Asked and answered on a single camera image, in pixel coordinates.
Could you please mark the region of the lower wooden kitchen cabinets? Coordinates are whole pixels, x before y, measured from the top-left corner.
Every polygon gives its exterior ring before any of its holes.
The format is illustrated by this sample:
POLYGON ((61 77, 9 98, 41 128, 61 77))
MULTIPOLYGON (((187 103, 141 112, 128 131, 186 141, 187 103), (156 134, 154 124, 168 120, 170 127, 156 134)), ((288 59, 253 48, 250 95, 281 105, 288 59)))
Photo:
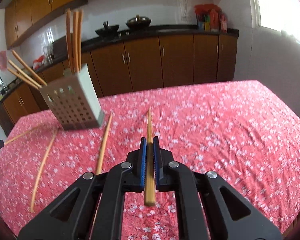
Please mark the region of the lower wooden kitchen cabinets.
POLYGON ((148 89, 231 81, 237 34, 162 35, 119 42, 83 54, 98 97, 148 89))

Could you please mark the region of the black kitchen countertop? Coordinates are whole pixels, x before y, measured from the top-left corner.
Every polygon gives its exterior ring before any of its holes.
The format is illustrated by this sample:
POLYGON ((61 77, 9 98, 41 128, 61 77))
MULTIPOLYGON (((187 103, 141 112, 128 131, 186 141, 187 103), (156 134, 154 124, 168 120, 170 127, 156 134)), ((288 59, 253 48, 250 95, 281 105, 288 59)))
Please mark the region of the black kitchen countertop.
MULTIPOLYGON (((215 31, 203 31, 201 29, 198 29, 197 25, 192 24, 166 24, 166 25, 154 25, 149 26, 142 30, 122 30, 118 32, 119 34, 115 36, 114 38, 101 38, 101 37, 94 37, 92 39, 86 40, 82 42, 82 52, 86 53, 87 51, 92 51, 97 48, 102 48, 105 46, 109 46, 115 43, 124 42, 124 41, 132 41, 132 40, 138 40, 138 39, 144 39, 144 38, 150 38, 155 36, 166 36, 166 35, 179 35, 179 34, 204 34, 204 35, 230 35, 234 36, 236 38, 239 37, 239 30, 228 28, 227 33, 221 33, 221 32, 215 32, 215 31)), ((68 59, 66 48, 61 45, 65 45, 65 36, 58 39, 56 42, 54 42, 52 45, 56 44, 58 48, 61 48, 62 54, 59 55, 59 57, 54 57, 52 59, 52 63, 47 63, 39 67, 38 70, 35 70, 35 72, 41 73, 46 69, 49 69, 50 67, 54 66, 55 64, 58 64, 64 60, 68 59)), ((0 100, 0 103, 3 103, 3 101, 10 96, 11 93, 13 93, 20 85, 22 85, 22 81, 12 81, 10 84, 14 84, 13 88, 8 89, 7 92, 3 94, 3 98, 0 100)))

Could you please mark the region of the chopstick in holder leaning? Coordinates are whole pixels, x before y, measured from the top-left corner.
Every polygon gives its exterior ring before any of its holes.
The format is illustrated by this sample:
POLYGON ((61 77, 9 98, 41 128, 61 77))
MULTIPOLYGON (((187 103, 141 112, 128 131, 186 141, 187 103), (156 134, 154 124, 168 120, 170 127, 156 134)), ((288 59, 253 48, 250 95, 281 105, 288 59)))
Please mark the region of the chopstick in holder leaning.
POLYGON ((14 50, 12 51, 12 54, 17 59, 17 61, 24 67, 24 69, 26 69, 29 72, 29 74, 27 74, 25 71, 19 68, 13 61, 7 60, 9 65, 12 67, 12 69, 7 68, 7 70, 11 74, 21 79, 21 81, 25 82, 26 84, 30 85, 36 90, 47 85, 47 83, 31 67, 29 67, 14 50))

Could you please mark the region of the red floral tablecloth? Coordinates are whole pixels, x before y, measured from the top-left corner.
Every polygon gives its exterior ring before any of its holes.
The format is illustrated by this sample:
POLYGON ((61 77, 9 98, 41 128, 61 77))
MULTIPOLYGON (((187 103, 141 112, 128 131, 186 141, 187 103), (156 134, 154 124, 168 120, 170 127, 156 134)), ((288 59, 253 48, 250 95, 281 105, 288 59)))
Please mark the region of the red floral tablecloth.
MULTIPOLYGON (((216 171, 281 232, 300 212, 300 119, 258 81, 212 83, 109 96, 112 113, 102 170, 125 161, 147 134, 151 109, 160 146, 191 170, 216 171)), ((0 214, 14 233, 85 172, 96 169, 104 128, 63 131, 50 111, 25 116, 0 151, 0 214), (53 132, 34 213, 30 201, 53 132)))

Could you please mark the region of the red plastic bag hanging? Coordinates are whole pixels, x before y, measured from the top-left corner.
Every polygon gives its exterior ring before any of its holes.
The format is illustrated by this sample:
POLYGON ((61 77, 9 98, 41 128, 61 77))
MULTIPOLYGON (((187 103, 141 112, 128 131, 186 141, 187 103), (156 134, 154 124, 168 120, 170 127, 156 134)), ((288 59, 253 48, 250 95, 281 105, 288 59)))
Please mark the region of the red plastic bag hanging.
POLYGON ((7 69, 7 55, 6 51, 0 51, 0 70, 5 71, 7 69))

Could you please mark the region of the white perforated utensil holder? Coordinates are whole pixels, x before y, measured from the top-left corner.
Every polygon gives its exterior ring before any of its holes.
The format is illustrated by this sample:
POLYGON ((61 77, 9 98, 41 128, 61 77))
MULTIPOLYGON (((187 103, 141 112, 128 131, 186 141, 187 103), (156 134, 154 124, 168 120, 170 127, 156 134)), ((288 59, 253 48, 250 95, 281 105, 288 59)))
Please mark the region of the white perforated utensil holder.
POLYGON ((105 118, 88 65, 39 89, 49 109, 65 131, 101 127, 105 118))

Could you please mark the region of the chopstick in holder upright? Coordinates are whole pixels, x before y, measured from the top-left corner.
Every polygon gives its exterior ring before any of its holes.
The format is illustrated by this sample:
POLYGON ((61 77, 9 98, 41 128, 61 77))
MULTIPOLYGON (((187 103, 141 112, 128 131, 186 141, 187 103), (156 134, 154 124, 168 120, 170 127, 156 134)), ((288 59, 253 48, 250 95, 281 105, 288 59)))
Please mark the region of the chopstick in holder upright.
POLYGON ((71 74, 74 74, 73 65, 72 65, 72 43, 71 43, 71 31, 70 31, 70 16, 71 16, 71 10, 66 9, 65 11, 66 15, 66 46, 67 46, 67 54, 68 54, 68 61, 69 61, 69 67, 71 74))

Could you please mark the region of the upper wooden cabinets left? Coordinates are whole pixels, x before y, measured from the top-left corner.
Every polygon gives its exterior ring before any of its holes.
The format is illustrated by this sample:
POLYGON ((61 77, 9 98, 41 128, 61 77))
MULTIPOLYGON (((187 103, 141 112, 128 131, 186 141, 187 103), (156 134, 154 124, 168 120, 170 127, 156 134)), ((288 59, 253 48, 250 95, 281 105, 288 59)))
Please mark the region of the upper wooden cabinets left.
POLYGON ((5 37, 8 49, 21 45, 37 30, 66 9, 75 9, 88 0, 12 0, 5 9, 5 37))

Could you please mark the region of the black pan on stove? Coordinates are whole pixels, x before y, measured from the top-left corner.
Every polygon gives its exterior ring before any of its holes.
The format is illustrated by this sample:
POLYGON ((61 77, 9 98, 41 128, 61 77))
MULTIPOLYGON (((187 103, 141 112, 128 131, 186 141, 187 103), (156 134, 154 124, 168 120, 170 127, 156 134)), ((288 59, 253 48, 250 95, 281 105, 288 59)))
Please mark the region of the black pan on stove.
POLYGON ((109 25, 108 21, 103 22, 103 28, 95 30, 95 33, 101 38, 112 39, 119 36, 118 30, 120 25, 109 25))

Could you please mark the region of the red oil jugs group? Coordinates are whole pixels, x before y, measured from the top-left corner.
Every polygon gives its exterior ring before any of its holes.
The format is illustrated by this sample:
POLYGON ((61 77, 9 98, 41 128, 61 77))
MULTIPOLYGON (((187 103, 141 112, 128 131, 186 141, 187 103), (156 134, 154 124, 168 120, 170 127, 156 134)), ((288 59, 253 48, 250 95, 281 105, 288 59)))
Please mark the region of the red oil jugs group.
POLYGON ((228 19, 222 9, 215 4, 198 4, 194 6, 199 30, 228 32, 228 19))

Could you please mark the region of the black wok with lid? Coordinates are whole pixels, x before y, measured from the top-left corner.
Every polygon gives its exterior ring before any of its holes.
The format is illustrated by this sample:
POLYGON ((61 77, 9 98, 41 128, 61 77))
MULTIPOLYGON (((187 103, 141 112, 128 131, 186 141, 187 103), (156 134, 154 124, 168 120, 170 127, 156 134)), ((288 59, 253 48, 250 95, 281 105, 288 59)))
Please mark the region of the black wok with lid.
POLYGON ((131 18, 126 22, 126 26, 129 29, 137 30, 149 27, 150 23, 150 18, 146 16, 136 15, 134 18, 131 18))

